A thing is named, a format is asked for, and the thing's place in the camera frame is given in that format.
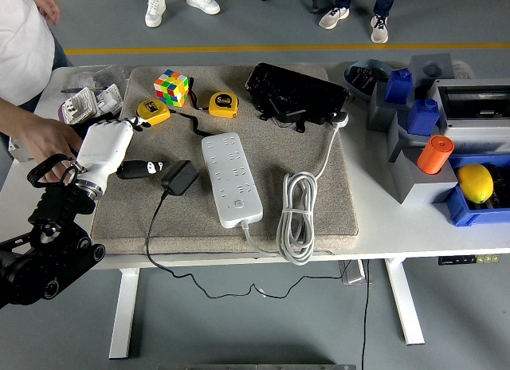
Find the person's right hand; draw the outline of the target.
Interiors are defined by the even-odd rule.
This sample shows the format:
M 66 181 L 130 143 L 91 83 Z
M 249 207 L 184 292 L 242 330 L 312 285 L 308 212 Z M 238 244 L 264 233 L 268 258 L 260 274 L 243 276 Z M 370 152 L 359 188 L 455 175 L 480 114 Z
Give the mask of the person's right hand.
M 37 115 L 29 116 L 17 139 L 30 150 L 37 163 L 53 155 L 75 157 L 82 145 L 82 139 L 70 126 Z

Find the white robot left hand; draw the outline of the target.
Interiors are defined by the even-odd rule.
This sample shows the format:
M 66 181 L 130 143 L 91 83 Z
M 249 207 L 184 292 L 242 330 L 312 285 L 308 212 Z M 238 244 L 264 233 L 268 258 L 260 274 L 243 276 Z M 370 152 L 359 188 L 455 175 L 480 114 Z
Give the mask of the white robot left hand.
M 90 126 L 76 161 L 80 165 L 76 184 L 103 193 L 111 174 L 121 179 L 142 179 L 169 167 L 167 161 L 124 160 L 134 131 L 150 126 L 138 116 Z

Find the person's left hand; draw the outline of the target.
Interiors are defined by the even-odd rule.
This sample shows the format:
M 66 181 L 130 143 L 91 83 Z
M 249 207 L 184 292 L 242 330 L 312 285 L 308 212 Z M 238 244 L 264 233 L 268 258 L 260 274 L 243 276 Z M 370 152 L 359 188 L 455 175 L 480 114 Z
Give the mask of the person's left hand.
M 41 16 L 47 24 L 56 26 L 61 18 L 61 8 L 57 0 L 34 0 Z

